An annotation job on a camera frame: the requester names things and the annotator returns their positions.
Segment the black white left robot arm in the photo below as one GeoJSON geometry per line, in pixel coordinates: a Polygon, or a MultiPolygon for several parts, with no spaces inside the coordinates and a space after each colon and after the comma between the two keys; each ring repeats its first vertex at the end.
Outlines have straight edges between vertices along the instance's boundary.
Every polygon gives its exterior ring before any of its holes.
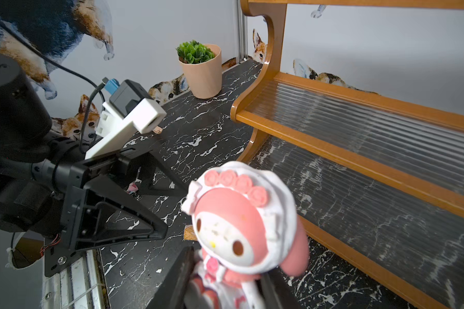
{"type": "Polygon", "coordinates": [[[168,227],[126,188],[138,173],[170,172],[149,151],[125,146],[165,117],[142,86],[115,85],[94,146],[52,130],[52,118],[20,65],[0,54],[0,229],[45,237],[45,276],[81,252],[162,239],[168,227]]]}

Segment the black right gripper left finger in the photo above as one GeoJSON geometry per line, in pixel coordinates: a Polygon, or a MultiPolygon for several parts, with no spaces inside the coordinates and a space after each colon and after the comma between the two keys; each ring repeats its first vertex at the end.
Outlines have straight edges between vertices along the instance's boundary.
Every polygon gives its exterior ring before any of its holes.
{"type": "Polygon", "coordinates": [[[186,307],[184,296],[195,267],[194,253],[193,247],[183,248],[146,309],[182,309],[186,307]]]}

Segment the pink hooded bunny doll figure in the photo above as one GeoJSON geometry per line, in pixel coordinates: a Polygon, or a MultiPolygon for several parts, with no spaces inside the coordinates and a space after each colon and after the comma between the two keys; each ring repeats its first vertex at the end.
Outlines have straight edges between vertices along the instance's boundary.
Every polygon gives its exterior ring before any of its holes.
{"type": "Polygon", "coordinates": [[[135,182],[132,182],[128,188],[126,189],[126,192],[128,194],[133,194],[133,193],[136,193],[137,191],[139,190],[137,184],[135,182]]]}

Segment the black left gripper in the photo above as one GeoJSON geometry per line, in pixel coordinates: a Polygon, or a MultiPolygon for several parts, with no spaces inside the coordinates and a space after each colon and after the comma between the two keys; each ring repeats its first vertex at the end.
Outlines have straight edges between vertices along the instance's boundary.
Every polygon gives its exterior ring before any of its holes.
{"type": "Polygon", "coordinates": [[[156,169],[169,174],[162,158],[136,149],[55,163],[47,179],[63,194],[63,204],[59,243],[45,251],[45,276],[59,274],[84,251],[165,238],[168,226],[163,220],[125,191],[136,176],[152,180],[156,169]]]}

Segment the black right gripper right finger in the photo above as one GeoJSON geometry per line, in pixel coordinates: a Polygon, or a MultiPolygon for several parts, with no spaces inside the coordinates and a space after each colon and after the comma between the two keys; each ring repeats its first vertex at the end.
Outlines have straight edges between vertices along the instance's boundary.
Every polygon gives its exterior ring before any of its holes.
{"type": "Polygon", "coordinates": [[[265,299],[266,308],[269,309],[301,309],[294,293],[284,281],[281,270],[270,270],[261,275],[261,295],[265,299]]]}

